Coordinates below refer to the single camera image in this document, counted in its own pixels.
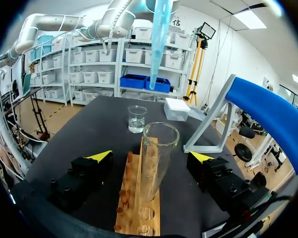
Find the glass beaker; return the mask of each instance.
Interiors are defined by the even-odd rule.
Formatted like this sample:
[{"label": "glass beaker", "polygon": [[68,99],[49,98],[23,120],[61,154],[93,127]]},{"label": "glass beaker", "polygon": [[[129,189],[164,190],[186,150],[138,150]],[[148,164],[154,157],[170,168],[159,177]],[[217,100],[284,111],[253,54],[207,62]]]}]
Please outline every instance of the glass beaker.
[{"label": "glass beaker", "polygon": [[145,126],[142,149],[141,197],[153,200],[179,141],[178,130],[164,122]]},{"label": "glass beaker", "polygon": [[147,109],[141,106],[128,107],[129,121],[128,129],[132,133],[141,133],[145,126],[145,114]]}]

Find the chinese character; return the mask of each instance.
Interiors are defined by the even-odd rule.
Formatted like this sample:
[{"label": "chinese character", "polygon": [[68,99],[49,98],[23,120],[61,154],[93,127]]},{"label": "chinese character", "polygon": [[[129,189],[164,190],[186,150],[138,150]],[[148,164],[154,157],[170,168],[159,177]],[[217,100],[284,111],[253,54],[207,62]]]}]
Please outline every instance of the chinese character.
[{"label": "chinese character", "polygon": [[180,20],[178,20],[178,19],[177,20],[174,20],[173,21],[173,25],[174,26],[180,26]]}]

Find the blue storage bin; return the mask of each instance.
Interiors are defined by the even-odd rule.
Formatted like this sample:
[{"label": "blue storage bin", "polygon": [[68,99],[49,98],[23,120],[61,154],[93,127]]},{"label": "blue storage bin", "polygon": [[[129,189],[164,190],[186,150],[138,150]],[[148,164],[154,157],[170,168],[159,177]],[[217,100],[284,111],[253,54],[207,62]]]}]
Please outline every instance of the blue storage bin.
[{"label": "blue storage bin", "polygon": [[[41,55],[41,47],[42,46],[39,46],[35,51],[36,51],[36,57],[40,57]],[[42,49],[42,55],[46,55],[48,53],[50,53],[52,51],[52,46],[43,46],[43,49]]]},{"label": "blue storage bin", "polygon": [[44,43],[44,46],[48,46],[48,45],[52,45],[52,39],[54,38],[54,36],[39,36],[38,37],[38,45],[43,43],[43,42],[46,42]]},{"label": "blue storage bin", "polygon": [[34,61],[36,59],[36,50],[31,51],[31,61]]},{"label": "blue storage bin", "polygon": [[151,91],[169,93],[170,87],[171,87],[170,81],[166,78],[157,78],[153,90],[150,89],[150,77],[148,77],[145,82],[145,89],[151,90]]},{"label": "blue storage bin", "polygon": [[144,75],[126,74],[120,78],[120,86],[143,89],[145,87],[146,78],[147,76]]}]

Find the water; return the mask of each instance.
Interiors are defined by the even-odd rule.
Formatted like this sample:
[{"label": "water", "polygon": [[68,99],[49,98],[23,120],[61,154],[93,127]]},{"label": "water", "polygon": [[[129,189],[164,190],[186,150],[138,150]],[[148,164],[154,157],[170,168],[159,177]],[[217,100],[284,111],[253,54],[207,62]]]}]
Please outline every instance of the water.
[{"label": "water", "polygon": [[128,129],[130,132],[138,134],[144,130],[145,118],[131,118],[129,119]]}]

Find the yellow tripod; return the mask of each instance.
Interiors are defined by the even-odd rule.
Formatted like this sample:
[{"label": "yellow tripod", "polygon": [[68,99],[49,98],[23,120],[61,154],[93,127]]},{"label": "yellow tripod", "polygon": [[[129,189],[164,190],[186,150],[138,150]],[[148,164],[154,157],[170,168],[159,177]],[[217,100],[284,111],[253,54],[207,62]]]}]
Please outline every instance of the yellow tripod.
[{"label": "yellow tripod", "polygon": [[[206,47],[207,47],[207,40],[206,40],[206,38],[199,37],[198,49],[197,49],[197,54],[196,54],[195,59],[194,59],[194,65],[193,65],[193,70],[192,70],[191,78],[188,79],[189,84],[188,84],[188,88],[187,88],[187,93],[183,97],[183,100],[186,101],[186,102],[189,102],[190,104],[192,104],[193,98],[194,98],[195,99],[195,106],[196,107],[198,106],[198,99],[197,99],[196,90],[197,90],[197,86],[198,86],[198,82],[199,82],[199,78],[200,78],[200,74],[201,74],[201,69],[202,69],[202,64],[203,64],[203,59],[204,59],[204,52],[205,52],[205,48]],[[197,73],[197,76],[196,76],[195,81],[193,81],[193,78],[194,78],[194,75],[195,75],[195,70],[197,68],[197,64],[198,64],[199,58],[200,58],[200,62],[199,62],[198,73]]]}]

